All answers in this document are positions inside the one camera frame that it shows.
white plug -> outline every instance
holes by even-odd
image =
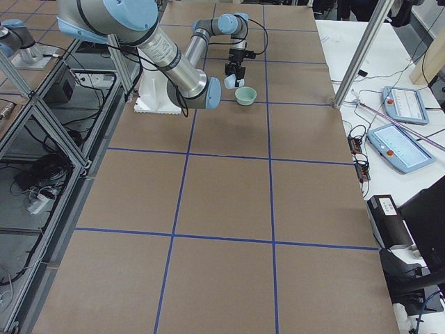
[[[49,198],[39,193],[36,198],[31,199],[31,203],[26,207],[31,214],[38,214],[49,202]]]

green bowl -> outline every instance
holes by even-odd
[[[257,98],[257,91],[252,87],[240,87],[235,90],[235,98],[241,106],[250,106]]]

gray device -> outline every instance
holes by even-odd
[[[419,125],[430,122],[418,90],[387,86],[382,94],[387,114],[393,120]]]
[[[76,79],[71,74],[68,67],[55,80],[44,97],[46,103],[63,103],[71,100],[71,96],[76,87]]]
[[[394,124],[371,130],[368,140],[396,170],[406,174],[435,161],[432,154]]]

black box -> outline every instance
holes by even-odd
[[[381,246],[403,249],[414,243],[391,195],[376,195],[367,203],[373,219],[374,234],[382,243]]]

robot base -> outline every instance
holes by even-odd
[[[55,54],[58,50],[56,47],[47,47],[43,45],[39,45],[39,48],[42,54]],[[43,70],[52,59],[52,57],[43,57],[33,64],[28,64],[25,63],[22,60],[22,56],[18,54],[11,60],[11,63],[18,70]]]
[[[147,69],[152,65],[142,60]],[[173,104],[167,95],[167,78],[160,71],[144,70],[139,86],[139,97],[134,106],[138,113],[169,113],[181,114],[181,108]]]

